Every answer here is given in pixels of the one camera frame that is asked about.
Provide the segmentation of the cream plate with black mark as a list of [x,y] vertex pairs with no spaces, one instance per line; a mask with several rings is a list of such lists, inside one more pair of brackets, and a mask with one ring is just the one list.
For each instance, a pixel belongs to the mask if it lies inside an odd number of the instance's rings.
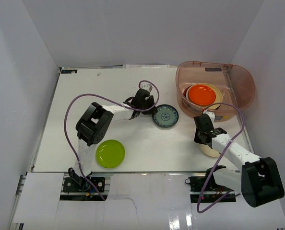
[[215,151],[214,149],[210,148],[208,145],[198,144],[198,148],[203,154],[205,154],[209,157],[213,157],[213,158],[220,157],[220,153],[218,151]]

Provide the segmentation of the blue white patterned plate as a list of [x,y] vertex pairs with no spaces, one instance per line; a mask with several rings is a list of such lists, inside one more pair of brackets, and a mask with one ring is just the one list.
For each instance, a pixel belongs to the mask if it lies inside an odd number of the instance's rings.
[[152,114],[152,120],[159,128],[169,129],[178,122],[179,113],[175,107],[168,104],[161,104],[156,108],[157,111]]

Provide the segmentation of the beige bear plate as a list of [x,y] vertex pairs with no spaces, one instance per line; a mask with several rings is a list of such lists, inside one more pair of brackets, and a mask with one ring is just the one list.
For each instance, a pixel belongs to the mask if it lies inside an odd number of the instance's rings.
[[207,83],[197,83],[197,84],[206,85],[206,86],[210,87],[211,89],[213,89],[213,90],[215,91],[216,100],[215,100],[212,104],[214,104],[214,103],[221,103],[221,102],[222,102],[223,96],[222,96],[222,93],[220,92],[220,90],[219,90],[218,88],[216,88],[215,86],[213,86],[213,85],[211,85],[211,84],[207,84]]

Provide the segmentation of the orange plate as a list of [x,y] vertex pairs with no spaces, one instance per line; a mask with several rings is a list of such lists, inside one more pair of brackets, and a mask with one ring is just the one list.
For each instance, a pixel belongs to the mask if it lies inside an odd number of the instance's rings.
[[195,84],[187,91],[188,98],[199,106],[207,106],[216,100],[216,94],[213,89],[206,85]]

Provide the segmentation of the red plate with teal flower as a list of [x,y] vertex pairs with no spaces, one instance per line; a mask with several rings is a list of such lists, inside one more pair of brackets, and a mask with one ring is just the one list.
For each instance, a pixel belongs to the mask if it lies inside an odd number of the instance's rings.
[[187,87],[187,88],[183,91],[183,95],[184,95],[185,98],[188,98],[188,94],[187,94],[188,89],[189,89],[189,87]]

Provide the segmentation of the lime green plate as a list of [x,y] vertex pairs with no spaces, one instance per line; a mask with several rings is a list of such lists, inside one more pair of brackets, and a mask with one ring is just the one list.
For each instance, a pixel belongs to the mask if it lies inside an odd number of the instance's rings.
[[96,160],[104,168],[115,168],[122,164],[125,153],[125,148],[121,142],[110,139],[97,147]]

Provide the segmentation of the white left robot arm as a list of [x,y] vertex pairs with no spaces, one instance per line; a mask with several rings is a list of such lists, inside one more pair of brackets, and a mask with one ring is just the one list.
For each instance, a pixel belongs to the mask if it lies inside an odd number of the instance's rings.
[[105,137],[111,122],[131,120],[140,114],[151,115],[157,112],[151,91],[152,86],[147,84],[140,88],[135,96],[126,99],[122,104],[115,103],[106,106],[97,102],[91,103],[75,126],[78,150],[73,147],[67,134],[66,123],[70,111],[68,107],[64,118],[64,133],[76,157],[75,166],[68,169],[68,174],[79,191],[86,191],[90,187],[90,179],[87,176],[92,173],[92,155],[95,153],[96,144]]

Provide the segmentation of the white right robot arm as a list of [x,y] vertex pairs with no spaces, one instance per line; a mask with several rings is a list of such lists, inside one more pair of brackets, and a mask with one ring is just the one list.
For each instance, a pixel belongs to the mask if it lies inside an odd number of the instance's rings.
[[196,116],[194,122],[194,142],[220,154],[214,166],[206,171],[199,201],[206,188],[217,191],[222,186],[241,194],[251,207],[285,196],[277,164],[272,158],[262,158],[246,150],[225,130],[214,128],[214,113]]

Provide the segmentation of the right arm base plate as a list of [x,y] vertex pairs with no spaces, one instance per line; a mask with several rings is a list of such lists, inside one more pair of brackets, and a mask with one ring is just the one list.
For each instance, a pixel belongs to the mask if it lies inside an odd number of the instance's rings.
[[[185,184],[190,186],[191,192],[200,192],[205,181],[205,176],[190,176],[185,180]],[[210,179],[205,188],[206,192],[226,192],[228,190],[230,190],[230,188],[216,184],[214,178]]]

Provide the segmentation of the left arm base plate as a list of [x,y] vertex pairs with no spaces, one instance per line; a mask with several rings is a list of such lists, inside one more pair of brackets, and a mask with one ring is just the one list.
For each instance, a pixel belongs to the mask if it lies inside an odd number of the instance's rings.
[[[99,192],[104,192],[105,190],[105,177],[91,177],[89,179],[99,190]],[[64,179],[63,189],[64,193],[78,193],[78,192],[95,192],[95,189],[89,182],[83,181],[83,185],[78,185],[70,177]]]

